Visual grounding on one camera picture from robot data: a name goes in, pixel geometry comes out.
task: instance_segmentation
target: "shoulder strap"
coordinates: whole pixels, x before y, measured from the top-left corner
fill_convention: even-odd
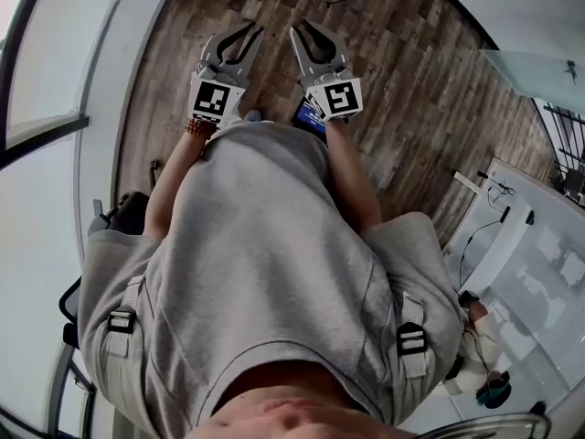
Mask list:
[[[144,334],[136,318],[138,294],[144,281],[144,275],[134,276],[126,286],[122,304],[108,317],[105,357],[101,358],[103,388],[118,411],[151,437],[159,438],[144,403]]]
[[[403,293],[401,322],[397,330],[398,355],[402,357],[407,379],[427,375],[427,339],[422,328],[422,305]]]
[[[136,320],[136,306],[138,294],[144,282],[144,275],[134,276],[126,286],[122,305],[110,312],[108,317],[108,352],[111,355],[126,358],[128,356],[128,341],[134,330]]]

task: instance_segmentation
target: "shoe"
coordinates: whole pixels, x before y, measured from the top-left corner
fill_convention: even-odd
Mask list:
[[[244,122],[261,122],[262,114],[258,109],[252,109],[244,115]]]

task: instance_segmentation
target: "phone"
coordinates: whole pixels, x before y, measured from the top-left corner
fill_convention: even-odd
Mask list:
[[[321,116],[313,109],[311,103],[306,98],[301,99],[299,107],[296,108],[292,116],[291,123],[293,127],[305,130],[310,134],[314,134],[323,143],[327,144],[327,137],[325,135],[325,123]]]

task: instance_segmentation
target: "neck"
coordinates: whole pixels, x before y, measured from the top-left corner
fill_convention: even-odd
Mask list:
[[[303,391],[330,406],[363,411],[326,368],[307,361],[278,361],[248,369],[224,391],[215,411],[238,395],[270,387]]]

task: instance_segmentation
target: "floor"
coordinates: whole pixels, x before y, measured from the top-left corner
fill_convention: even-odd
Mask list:
[[[342,36],[365,110],[354,138],[384,217],[429,214],[441,244],[496,156],[548,181],[553,152],[530,100],[515,95],[479,52],[484,42],[446,0],[167,0],[144,53],[122,139],[117,190],[149,192],[148,168],[182,133],[191,71],[207,39],[255,20],[266,29],[241,104],[288,123],[302,98],[288,29],[303,18]]]

